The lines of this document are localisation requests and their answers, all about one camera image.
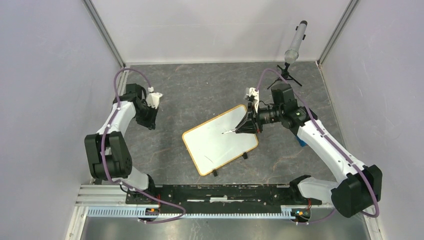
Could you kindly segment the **white black marker pen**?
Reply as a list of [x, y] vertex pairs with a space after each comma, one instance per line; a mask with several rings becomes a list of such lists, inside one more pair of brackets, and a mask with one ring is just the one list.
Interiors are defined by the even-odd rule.
[[222, 132], [221, 134], [229, 134], [229, 133], [234, 133], [236, 130], [235, 129], [232, 129], [232, 130], [227, 130], [227, 131], [225, 131], [225, 132]]

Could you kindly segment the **yellow framed whiteboard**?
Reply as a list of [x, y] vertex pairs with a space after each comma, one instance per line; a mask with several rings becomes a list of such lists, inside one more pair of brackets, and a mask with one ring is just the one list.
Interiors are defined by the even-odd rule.
[[246, 113], [247, 107], [240, 104], [182, 134], [200, 176], [212, 173], [258, 146], [254, 134], [222, 134], [233, 130]]

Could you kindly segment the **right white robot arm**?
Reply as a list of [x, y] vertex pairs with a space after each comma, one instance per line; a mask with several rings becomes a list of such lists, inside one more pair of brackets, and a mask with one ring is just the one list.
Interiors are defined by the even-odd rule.
[[349, 153], [324, 127], [306, 105], [300, 106], [288, 83], [271, 87], [272, 103], [260, 107], [260, 94], [248, 87], [244, 98], [247, 112], [232, 130], [236, 134], [258, 134], [264, 125], [281, 123], [300, 144], [310, 147], [334, 175], [334, 181], [309, 175], [291, 182], [289, 199], [302, 204], [307, 199], [329, 203], [342, 216], [358, 213], [376, 218], [380, 214], [383, 173], [376, 165], [367, 166]]

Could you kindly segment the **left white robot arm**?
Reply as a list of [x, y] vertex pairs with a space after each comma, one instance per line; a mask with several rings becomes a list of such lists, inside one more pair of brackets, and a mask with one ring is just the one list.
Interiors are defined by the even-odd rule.
[[91, 176], [138, 192], [137, 196], [145, 204], [156, 200], [157, 190], [152, 177], [133, 166], [124, 136], [132, 119], [149, 130], [155, 130], [162, 96], [152, 87], [145, 89], [136, 83], [128, 84], [125, 94], [114, 99], [103, 126], [84, 139]]

